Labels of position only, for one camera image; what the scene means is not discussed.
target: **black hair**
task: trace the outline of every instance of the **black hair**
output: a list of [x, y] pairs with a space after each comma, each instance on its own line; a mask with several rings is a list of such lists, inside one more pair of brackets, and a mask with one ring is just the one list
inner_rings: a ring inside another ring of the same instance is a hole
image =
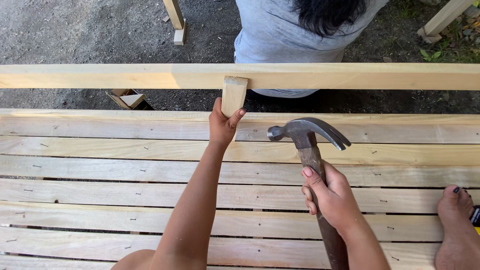
[[321, 37], [328, 37], [344, 23], [352, 25], [367, 10], [368, 0], [293, 0], [299, 25]]

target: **wooden hammer handle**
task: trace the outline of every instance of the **wooden hammer handle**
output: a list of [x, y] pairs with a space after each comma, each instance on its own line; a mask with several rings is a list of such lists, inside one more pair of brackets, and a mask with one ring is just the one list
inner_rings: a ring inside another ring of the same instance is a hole
[[[322, 163], [322, 157], [320, 156], [318, 147], [313, 146], [310, 148], [298, 149], [298, 151], [302, 165], [304, 167], [310, 167], [314, 169], [322, 178], [325, 185], [327, 185], [325, 180], [324, 165]], [[330, 223], [328, 223], [328, 221], [320, 212], [317, 195], [312, 188], [310, 188], [310, 192], [313, 196], [313, 202], [318, 209], [318, 226], [320, 227], [320, 232], [322, 233], [322, 238], [325, 244], [325, 250], [327, 252], [328, 259], [330, 261], [330, 266], [332, 267], [332, 270], [348, 270], [348, 254], [345, 241], [343, 241], [337, 230], [330, 225]]]

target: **nail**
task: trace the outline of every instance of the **nail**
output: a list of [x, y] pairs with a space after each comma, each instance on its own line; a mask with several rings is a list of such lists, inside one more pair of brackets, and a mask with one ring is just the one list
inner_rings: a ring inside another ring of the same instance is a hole
[[311, 177], [311, 176], [313, 175], [313, 172], [312, 172], [312, 170], [311, 170], [309, 167], [303, 168], [303, 173], [304, 173], [305, 176], [307, 176], [307, 177]]

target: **dirt ground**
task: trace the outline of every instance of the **dirt ground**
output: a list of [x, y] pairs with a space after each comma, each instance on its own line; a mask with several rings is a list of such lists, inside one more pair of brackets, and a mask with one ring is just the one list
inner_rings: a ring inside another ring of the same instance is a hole
[[[179, 0], [188, 21], [187, 42], [173, 45], [171, 22], [160, 0], [2, 0], [0, 64], [51, 63], [230, 63], [241, 29], [234, 0]], [[446, 3], [391, 0], [361, 36], [344, 62], [480, 63], [480, 34], [467, 39], [462, 16], [435, 45], [416, 31]], [[0, 89], [1, 108], [120, 110], [110, 89]], [[219, 90], [139, 89], [157, 110], [211, 110]], [[308, 98], [248, 100], [248, 111], [346, 113], [466, 113], [480, 110], [479, 91], [319, 90]]]

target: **claw hammer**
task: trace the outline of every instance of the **claw hammer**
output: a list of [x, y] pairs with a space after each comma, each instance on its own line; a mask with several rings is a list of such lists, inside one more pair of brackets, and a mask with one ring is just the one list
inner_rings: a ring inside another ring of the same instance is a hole
[[[315, 133], [325, 137], [339, 150], [345, 150], [344, 146], [351, 146], [351, 143], [345, 136], [343, 136], [337, 129], [327, 124], [326, 122], [312, 118], [300, 118], [289, 121], [285, 126], [272, 126], [268, 129], [267, 136], [272, 142], [277, 142], [284, 137], [292, 138], [295, 147], [299, 151], [301, 163], [304, 167], [314, 169], [322, 178], [325, 185], [325, 170], [322, 163], [320, 150], [317, 146], [317, 139]], [[348, 270], [348, 255], [347, 246], [337, 230], [328, 223], [323, 217], [318, 207], [318, 199], [312, 188], [310, 192], [313, 196], [313, 202], [317, 206], [317, 221], [322, 233], [325, 249], [330, 261], [332, 270]]]

